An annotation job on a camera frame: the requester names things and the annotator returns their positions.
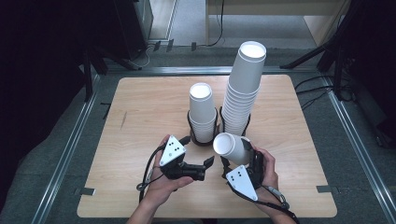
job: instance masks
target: white paper cup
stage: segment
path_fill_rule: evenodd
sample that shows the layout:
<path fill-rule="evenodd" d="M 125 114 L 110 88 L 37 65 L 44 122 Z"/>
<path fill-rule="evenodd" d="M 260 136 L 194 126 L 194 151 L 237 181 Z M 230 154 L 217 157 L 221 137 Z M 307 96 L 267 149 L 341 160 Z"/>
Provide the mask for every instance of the white paper cup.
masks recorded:
<path fill-rule="evenodd" d="M 249 152 L 245 150 L 242 139 L 246 137 L 231 133 L 219 133 L 213 141 L 213 148 L 220 156 L 236 165 L 246 165 L 249 162 Z"/>
<path fill-rule="evenodd" d="M 234 90 L 250 93 L 259 88 L 266 52 L 259 42 L 248 41 L 241 45 L 229 77 Z"/>
<path fill-rule="evenodd" d="M 212 89 L 206 83 L 195 83 L 190 88 L 190 118 L 197 123 L 208 123 L 216 116 Z"/>

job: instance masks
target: hand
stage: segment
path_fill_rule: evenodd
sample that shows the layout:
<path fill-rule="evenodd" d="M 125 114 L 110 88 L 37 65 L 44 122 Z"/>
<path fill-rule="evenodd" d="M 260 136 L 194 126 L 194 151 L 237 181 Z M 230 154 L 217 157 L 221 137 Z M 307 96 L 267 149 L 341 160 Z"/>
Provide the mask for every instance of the hand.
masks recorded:
<path fill-rule="evenodd" d="M 253 146 L 253 149 L 259 151 L 263 155 L 262 169 L 263 169 L 264 179 L 262 181 L 262 184 L 264 186 L 269 186 L 269 187 L 273 187 L 274 189 L 278 189 L 278 176 L 277 173 L 275 172 L 275 162 L 276 162 L 275 158 L 267 150 L 263 148 Z M 276 198 L 276 196 L 270 193 L 267 189 L 258 188 L 256 189 L 256 193 L 257 196 L 259 197 L 259 201 L 280 205 L 280 201 Z M 266 213 L 274 221 L 274 223 L 294 223 L 291 217 L 288 217 L 286 214 L 284 214 L 281 211 L 275 210 L 265 205 L 261 205 L 257 203 L 255 204 L 260 210 Z"/>
<path fill-rule="evenodd" d="M 160 146 L 166 143 L 169 139 L 169 134 L 161 141 Z M 160 160 L 163 156 L 163 151 L 160 150 L 155 155 L 155 161 L 153 165 L 151 180 L 154 180 L 160 176 L 159 179 L 153 181 L 148 186 L 148 191 L 142 202 L 134 210 L 134 213 L 128 219 L 127 223 L 151 223 L 155 212 L 158 207 L 165 203 L 171 193 L 179 188 L 183 188 L 193 182 L 193 179 L 189 176 L 183 176 L 176 180 L 170 180 L 160 169 Z"/>

